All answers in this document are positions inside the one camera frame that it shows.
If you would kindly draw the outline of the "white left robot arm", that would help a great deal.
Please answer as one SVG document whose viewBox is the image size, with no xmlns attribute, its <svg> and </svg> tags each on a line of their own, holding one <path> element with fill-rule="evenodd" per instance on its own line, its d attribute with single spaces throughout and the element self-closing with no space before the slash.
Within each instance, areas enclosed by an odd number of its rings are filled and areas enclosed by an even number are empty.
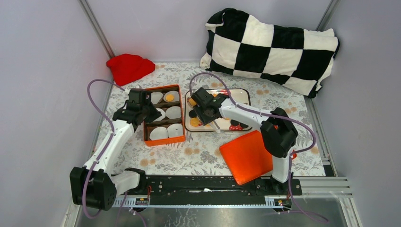
<svg viewBox="0 0 401 227">
<path fill-rule="evenodd" d="M 109 210 L 117 196 L 131 190 L 142 194 L 147 187 L 145 172 L 127 168 L 112 175 L 111 171 L 127 141 L 142 123 L 150 123 L 161 116 L 151 102 L 151 92 L 131 89 L 122 108 L 114 114 L 109 136 L 83 167 L 74 167 L 70 172 L 72 200 L 99 210 Z"/>
</svg>

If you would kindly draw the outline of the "orange cookie box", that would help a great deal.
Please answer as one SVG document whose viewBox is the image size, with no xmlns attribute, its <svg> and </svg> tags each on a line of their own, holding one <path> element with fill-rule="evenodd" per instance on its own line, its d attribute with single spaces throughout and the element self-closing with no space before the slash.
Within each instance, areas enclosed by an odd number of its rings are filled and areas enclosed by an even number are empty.
<svg viewBox="0 0 401 227">
<path fill-rule="evenodd" d="M 184 112 L 179 85 L 148 88 L 151 103 L 160 117 L 144 123 L 144 142 L 147 146 L 158 146 L 184 142 Z"/>
</svg>

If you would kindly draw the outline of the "metal tongs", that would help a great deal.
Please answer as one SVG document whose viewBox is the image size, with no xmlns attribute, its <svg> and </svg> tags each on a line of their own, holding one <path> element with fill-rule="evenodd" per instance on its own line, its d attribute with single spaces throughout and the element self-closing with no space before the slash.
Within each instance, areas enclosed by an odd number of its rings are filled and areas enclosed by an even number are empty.
<svg viewBox="0 0 401 227">
<path fill-rule="evenodd" d="M 218 126 L 218 124 L 215 121 L 212 121 L 210 123 L 210 126 L 214 129 L 214 131 L 216 133 L 221 133 L 220 127 Z"/>
</svg>

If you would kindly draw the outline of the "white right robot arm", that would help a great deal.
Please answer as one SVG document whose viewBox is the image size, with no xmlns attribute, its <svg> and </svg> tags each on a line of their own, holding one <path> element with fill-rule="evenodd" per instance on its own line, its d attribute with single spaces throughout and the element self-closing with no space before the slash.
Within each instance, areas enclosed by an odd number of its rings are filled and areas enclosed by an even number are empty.
<svg viewBox="0 0 401 227">
<path fill-rule="evenodd" d="M 277 107 L 273 111 L 262 110 L 238 103 L 229 91 L 213 96 L 199 88 L 190 91 L 190 98 L 195 102 L 193 110 L 203 125 L 216 127 L 216 119 L 228 118 L 259 131 L 265 149 L 272 155 L 273 192 L 283 195 L 290 189 L 290 150 L 295 145 L 298 132 L 283 109 Z"/>
</svg>

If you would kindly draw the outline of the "white strawberry tray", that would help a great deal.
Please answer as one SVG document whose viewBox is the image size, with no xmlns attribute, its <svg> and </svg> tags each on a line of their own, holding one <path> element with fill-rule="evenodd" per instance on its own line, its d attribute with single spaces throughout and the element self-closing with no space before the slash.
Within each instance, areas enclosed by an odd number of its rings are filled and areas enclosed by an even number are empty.
<svg viewBox="0 0 401 227">
<path fill-rule="evenodd" d="M 249 127 L 246 128 L 245 130 L 249 130 L 252 127 L 255 127 L 257 130 L 260 129 L 261 123 L 262 123 L 262 110 L 261 109 L 256 109 L 253 108 L 247 103 L 243 102 L 237 102 L 233 99 L 232 97 L 232 92 L 236 91 L 235 89 L 206 89 L 208 90 L 209 93 L 212 93 L 214 96 L 217 93 L 225 93 L 225 91 L 228 92 L 229 99 L 226 99 L 220 108 L 220 113 L 222 114 L 223 118 L 216 119 L 215 122 L 218 124 L 220 127 L 221 131 L 239 131 L 242 128 L 240 125 L 237 127 L 233 127 L 230 124 L 230 120 L 235 120 L 240 123 L 247 124 Z M 198 127 L 192 127 L 190 125 L 190 117 L 188 116 L 188 112 L 190 110 L 193 110 L 193 108 L 188 104 L 188 99 L 190 98 L 190 93 L 187 93 L 187 96 L 185 97 L 185 118 L 184 118 L 184 124 L 186 129 L 192 132 L 200 132 L 200 131 L 214 131 L 214 129 L 210 126 L 210 124 L 207 124 L 206 126 L 200 125 Z"/>
</svg>

